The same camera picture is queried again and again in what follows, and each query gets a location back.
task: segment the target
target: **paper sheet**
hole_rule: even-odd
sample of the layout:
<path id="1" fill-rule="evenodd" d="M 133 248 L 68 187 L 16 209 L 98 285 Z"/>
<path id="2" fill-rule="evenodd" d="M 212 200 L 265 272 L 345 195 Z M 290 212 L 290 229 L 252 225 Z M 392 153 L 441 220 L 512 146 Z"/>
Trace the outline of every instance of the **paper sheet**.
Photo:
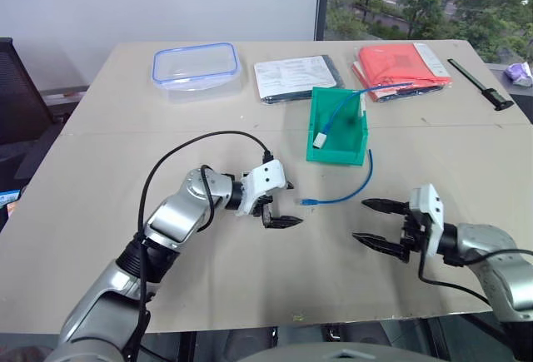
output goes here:
<path id="1" fill-rule="evenodd" d="M 258 62 L 254 70 L 261 99 L 336 85 L 322 56 Z"/>

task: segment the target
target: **clear plastic box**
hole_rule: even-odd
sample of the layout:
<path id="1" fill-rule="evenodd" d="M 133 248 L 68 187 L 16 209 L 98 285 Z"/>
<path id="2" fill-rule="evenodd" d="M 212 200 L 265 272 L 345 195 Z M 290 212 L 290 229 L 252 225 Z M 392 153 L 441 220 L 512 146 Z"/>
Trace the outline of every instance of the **clear plastic box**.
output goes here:
<path id="1" fill-rule="evenodd" d="M 241 70 L 231 43 L 213 43 L 156 52 L 152 80 L 172 101 L 193 101 L 238 91 L 223 85 L 235 82 L 240 86 Z"/>

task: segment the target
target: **black office chair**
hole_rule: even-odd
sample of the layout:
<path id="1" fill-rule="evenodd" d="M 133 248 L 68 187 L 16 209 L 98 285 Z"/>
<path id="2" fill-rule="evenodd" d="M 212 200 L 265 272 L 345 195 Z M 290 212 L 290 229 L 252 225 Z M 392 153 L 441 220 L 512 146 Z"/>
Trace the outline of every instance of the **black office chair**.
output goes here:
<path id="1" fill-rule="evenodd" d="M 0 37 L 0 191 L 23 188 L 62 130 L 10 37 Z"/>

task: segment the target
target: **robotic arm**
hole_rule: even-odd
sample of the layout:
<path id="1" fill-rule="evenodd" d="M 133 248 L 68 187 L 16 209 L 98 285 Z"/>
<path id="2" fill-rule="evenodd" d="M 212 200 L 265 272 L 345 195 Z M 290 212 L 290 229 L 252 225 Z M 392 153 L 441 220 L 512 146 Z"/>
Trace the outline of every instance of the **robotic arm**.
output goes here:
<path id="1" fill-rule="evenodd" d="M 515 357 L 518 360 L 531 360 L 533 265 L 518 253 L 486 256 L 498 250 L 516 248 L 516 243 L 506 232 L 490 225 L 454 226 L 444 223 L 444 207 L 431 184 L 415 189 L 409 202 L 372 198 L 362 203 L 379 212 L 403 215 L 405 220 L 400 244 L 390 243 L 384 237 L 371 233 L 353 233 L 357 240 L 406 263 L 409 262 L 411 251 L 420 252 L 419 278 L 430 284 L 442 285 L 424 278 L 426 257 L 439 254 L 443 255 L 447 265 L 468 266 L 480 281 L 488 300 L 475 295 L 494 310 Z"/>
<path id="2" fill-rule="evenodd" d="M 253 169 L 241 181 L 211 169 L 205 170 L 205 176 L 208 189 L 201 170 L 190 171 L 179 191 L 164 200 L 144 226 L 148 300 L 157 293 L 163 276 L 187 242 L 208 220 L 211 209 L 208 191 L 216 210 L 235 210 L 238 216 L 262 216 L 265 227 L 285 228 L 301 222 L 293 216 L 271 216 L 272 194 L 292 188 L 278 160 Z M 102 272 L 68 316 L 59 335 L 59 346 L 46 362 L 73 359 L 120 362 L 136 358 L 148 323 L 138 327 L 140 247 L 134 239 Z"/>

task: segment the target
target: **beige table surface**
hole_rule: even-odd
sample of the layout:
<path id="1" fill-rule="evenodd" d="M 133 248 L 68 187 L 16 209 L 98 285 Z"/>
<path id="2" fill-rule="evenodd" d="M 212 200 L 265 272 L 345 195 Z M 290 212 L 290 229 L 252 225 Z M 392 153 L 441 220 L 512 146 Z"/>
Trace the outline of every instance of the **beige table surface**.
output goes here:
<path id="1" fill-rule="evenodd" d="M 329 55 L 347 88 L 362 88 L 350 70 L 354 48 L 371 42 L 236 42 L 242 61 L 242 90 L 209 102 L 170 104 L 151 79 L 154 52 L 182 42 L 141 42 L 119 45 L 91 85 L 63 133 L 145 131 L 213 131 L 223 128 L 261 131 L 306 129 L 309 102 L 265 107 L 259 102 L 253 71 L 256 62 L 318 54 Z M 485 86 L 509 98 L 505 89 L 472 49 L 458 40 L 427 41 L 452 75 L 453 85 L 416 101 L 368 102 L 370 127 L 526 124 L 518 107 L 503 112 L 494 107 L 452 65 L 455 58 Z"/>
<path id="2" fill-rule="evenodd" d="M 129 65 L 128 48 L 145 47 L 152 44 L 124 45 L 112 54 L 0 234 L 0 332 L 58 332 L 86 289 L 132 238 L 142 183 L 152 165 L 168 149 L 207 129 L 246 128 L 259 136 L 283 162 L 296 186 L 277 197 L 275 208 L 300 216 L 304 222 L 285 231 L 267 231 L 257 218 L 236 218 L 230 211 L 219 214 L 209 230 L 192 239 L 165 277 L 149 305 L 149 331 L 486 310 L 469 295 L 421 283 L 416 278 L 417 255 L 405 265 L 351 238 L 352 231 L 372 231 L 398 241 L 402 219 L 377 214 L 359 201 L 373 196 L 407 200 L 411 188 L 425 182 L 434 183 L 439 191 L 446 221 L 491 223 L 508 231 L 519 246 L 533 247 L 533 131 L 518 108 L 492 114 L 490 105 L 483 109 L 488 103 L 481 96 L 469 92 L 464 95 L 468 100 L 464 108 L 471 110 L 476 124 L 469 124 L 468 113 L 458 108 L 449 116 L 455 121 L 443 123 L 442 117 L 440 125 L 400 125 L 397 118 L 398 126 L 374 127 L 369 147 L 375 171 L 363 194 L 339 205 L 304 207 L 297 204 L 298 199 L 343 196 L 359 186 L 367 172 L 367 164 L 323 166 L 305 161 L 306 128 L 295 127 L 295 119 L 306 120 L 302 111 L 308 110 L 309 102 L 262 106 L 255 103 L 255 95 L 254 102 L 247 104 L 250 112 L 243 112 L 250 119 L 233 116 L 231 108 L 222 113 L 223 100 L 203 102 L 204 111 L 214 116 L 211 123 L 190 115 L 197 108 L 192 104 L 168 107 L 174 120 L 161 108 L 164 119 L 140 119 L 140 128 L 133 130 L 130 120 L 143 102 L 141 93 L 136 93 L 131 105 L 123 105 L 123 116 L 111 120 L 107 114 L 94 112 L 94 123 L 87 121 L 84 127 L 87 111 L 95 111 L 96 104 L 101 102 L 105 111 L 102 93 L 107 94 L 111 109 L 121 104 L 118 99 L 125 99 L 121 91 L 112 90 L 111 79 L 105 90 L 102 79 L 110 70 L 116 71 L 111 68 L 118 64 L 117 54 Z M 288 57 L 285 50 L 280 57 Z M 481 74 L 487 85 L 496 85 Z M 156 94 L 150 94 L 155 98 L 144 100 L 145 116 L 160 108 Z M 236 97 L 247 100 L 242 94 Z M 418 103 L 425 99 L 390 105 L 405 107 L 402 119 L 415 122 L 416 115 L 409 112 L 420 110 Z M 439 100 L 441 110 L 454 108 L 446 99 Z M 369 105 L 370 122 L 384 121 L 388 112 Z M 431 104 L 428 109 L 435 119 L 439 116 Z M 269 127 L 267 121 L 276 125 Z M 106 125 L 107 131 L 97 130 Z M 183 150 L 158 172 L 148 195 L 147 213 L 181 185 L 187 171 L 202 163 L 240 174 L 261 163 L 261 151 L 252 141 L 237 136 L 212 138 Z M 445 266 L 440 257 L 430 261 L 427 269 L 431 277 L 480 290 L 468 269 Z"/>

